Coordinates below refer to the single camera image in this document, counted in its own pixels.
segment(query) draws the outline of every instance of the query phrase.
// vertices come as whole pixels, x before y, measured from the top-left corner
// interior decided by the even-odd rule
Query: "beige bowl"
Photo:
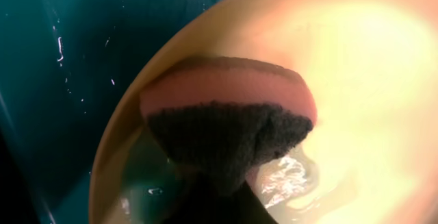
[[[302,149],[319,185],[274,218],[298,209],[304,223],[426,223],[438,190],[437,26],[438,0],[218,3],[157,52],[118,104],[94,160],[90,223],[126,221],[120,176],[142,126],[138,93],[191,55],[278,64],[313,93],[318,123]]]

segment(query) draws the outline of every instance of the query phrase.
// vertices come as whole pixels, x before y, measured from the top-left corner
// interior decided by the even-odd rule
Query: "dark gray scrubber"
[[[213,101],[146,119],[168,157],[199,169],[221,196],[235,192],[251,167],[284,156],[313,129],[310,119],[274,103]]]

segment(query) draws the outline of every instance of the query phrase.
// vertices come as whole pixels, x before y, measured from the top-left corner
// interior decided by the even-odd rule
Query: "teal surface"
[[[219,0],[0,0],[0,129],[44,224],[87,223],[90,169],[128,85]]]

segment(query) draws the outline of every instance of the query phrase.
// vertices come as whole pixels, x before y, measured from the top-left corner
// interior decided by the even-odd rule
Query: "water droplet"
[[[159,196],[163,194],[163,190],[159,187],[148,189],[148,193],[154,196]]]
[[[58,46],[58,50],[60,51],[61,58],[56,59],[56,60],[58,62],[60,62],[64,59],[64,54],[62,54],[62,39],[61,39],[61,37],[57,38],[57,46]]]
[[[108,40],[107,40],[107,42],[105,43],[105,47],[107,47],[108,42],[110,41],[110,39],[111,39],[111,37],[108,37]]]

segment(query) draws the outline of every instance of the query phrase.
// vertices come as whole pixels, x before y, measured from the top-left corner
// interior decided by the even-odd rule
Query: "makeup sponge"
[[[179,62],[141,92],[140,109],[168,157],[204,174],[219,195],[284,156],[316,121],[298,73],[240,58]]]

